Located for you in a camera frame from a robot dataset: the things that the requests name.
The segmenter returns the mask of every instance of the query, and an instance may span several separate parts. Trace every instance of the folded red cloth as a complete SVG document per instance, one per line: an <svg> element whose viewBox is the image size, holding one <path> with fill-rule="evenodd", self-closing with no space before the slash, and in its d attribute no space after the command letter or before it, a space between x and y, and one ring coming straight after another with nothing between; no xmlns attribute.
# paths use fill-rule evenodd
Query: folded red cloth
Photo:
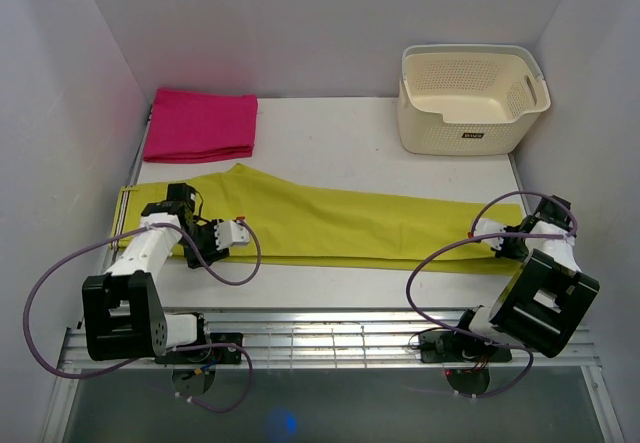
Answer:
<svg viewBox="0 0 640 443"><path fill-rule="evenodd" d="M142 154L156 163L204 163L253 153L258 99L161 88Z"/></svg>

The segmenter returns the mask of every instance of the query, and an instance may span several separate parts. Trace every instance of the white table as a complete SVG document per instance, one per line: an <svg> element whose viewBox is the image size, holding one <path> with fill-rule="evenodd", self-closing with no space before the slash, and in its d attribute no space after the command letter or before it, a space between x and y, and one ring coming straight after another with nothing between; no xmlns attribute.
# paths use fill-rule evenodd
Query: white table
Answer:
<svg viewBox="0 0 640 443"><path fill-rule="evenodd" d="M508 156L431 157L408 153L395 99L261 99L252 158L194 165L143 163L138 183L191 178L241 162L295 183L343 190L486 203L518 185ZM514 197L506 202L522 205ZM251 265L216 263L237 279ZM264 265L231 288L184 261L167 262L157 283L166 308L406 309L408 271ZM414 284L430 308L492 305L508 278L423 272Z"/></svg>

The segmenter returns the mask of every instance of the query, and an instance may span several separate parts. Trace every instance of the yellow towel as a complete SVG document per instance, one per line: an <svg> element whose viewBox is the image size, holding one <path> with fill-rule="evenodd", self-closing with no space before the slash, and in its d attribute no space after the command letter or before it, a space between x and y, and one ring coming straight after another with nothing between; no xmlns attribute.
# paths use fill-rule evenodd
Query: yellow towel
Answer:
<svg viewBox="0 0 640 443"><path fill-rule="evenodd" d="M236 164L225 173L186 180L204 197L202 216L245 216L255 230L264 263L413 269L439 248L466 238L478 203L427 200L297 185ZM113 232L139 225L147 203L162 201L166 183L123 188ZM516 224L518 205L496 205L489 218ZM119 245L126 246L121 240ZM182 255L182 248L174 253ZM233 248L226 261L255 261L255 246ZM445 253L426 270L511 274L517 264L496 259L487 245L470 244Z"/></svg>

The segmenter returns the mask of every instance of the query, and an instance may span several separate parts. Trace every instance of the pink folded towel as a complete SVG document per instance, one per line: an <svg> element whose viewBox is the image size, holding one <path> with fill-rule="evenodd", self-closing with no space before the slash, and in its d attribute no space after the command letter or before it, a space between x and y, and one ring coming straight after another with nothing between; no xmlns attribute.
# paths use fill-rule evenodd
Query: pink folded towel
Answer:
<svg viewBox="0 0 640 443"><path fill-rule="evenodd" d="M253 153L258 99L161 88L156 92L144 161L205 163Z"/></svg>

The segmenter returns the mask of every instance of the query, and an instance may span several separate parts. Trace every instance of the white laundry basket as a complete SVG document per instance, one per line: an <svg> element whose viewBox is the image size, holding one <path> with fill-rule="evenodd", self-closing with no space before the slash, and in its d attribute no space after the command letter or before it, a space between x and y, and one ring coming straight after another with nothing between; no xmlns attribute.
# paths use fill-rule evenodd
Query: white laundry basket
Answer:
<svg viewBox="0 0 640 443"><path fill-rule="evenodd" d="M550 104L540 67L518 46L423 45L402 55L398 129L412 153L509 153Z"/></svg>

